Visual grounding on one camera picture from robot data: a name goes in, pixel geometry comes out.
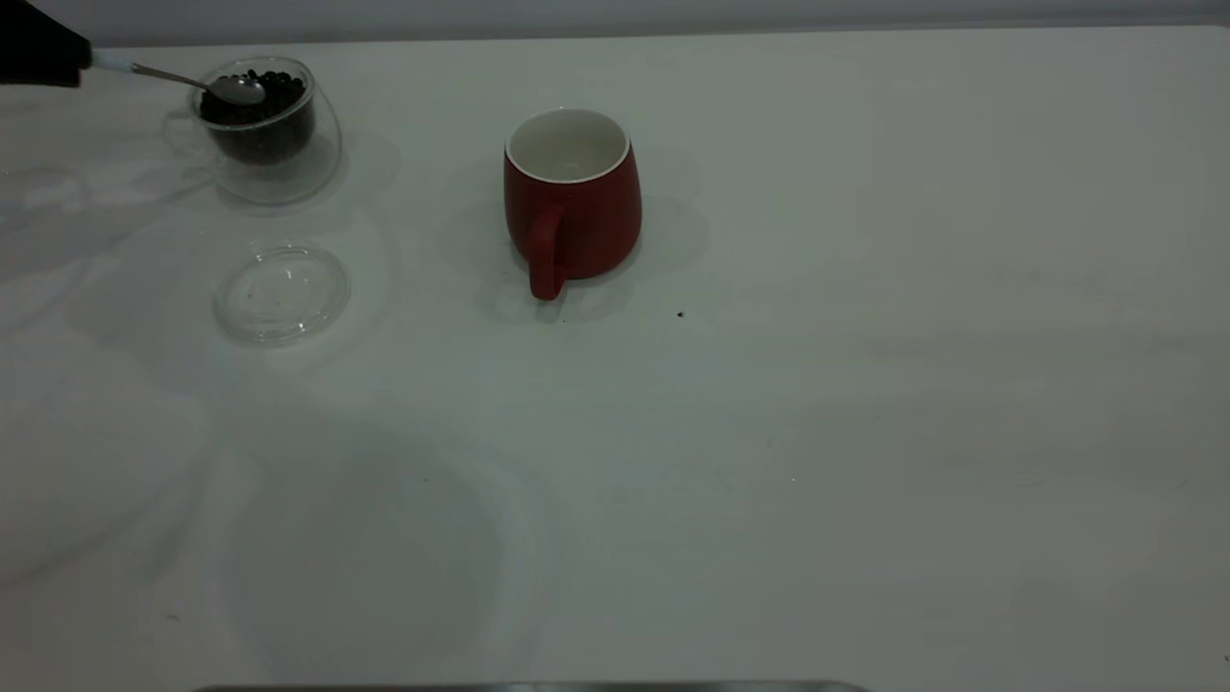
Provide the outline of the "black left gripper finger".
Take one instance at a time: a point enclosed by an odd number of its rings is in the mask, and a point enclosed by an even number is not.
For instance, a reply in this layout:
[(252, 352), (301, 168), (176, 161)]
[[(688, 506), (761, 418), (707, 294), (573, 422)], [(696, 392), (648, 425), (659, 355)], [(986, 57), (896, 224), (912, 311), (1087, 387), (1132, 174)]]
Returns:
[(89, 41), (28, 1), (1, 2), (1, 84), (76, 88), (92, 68)]

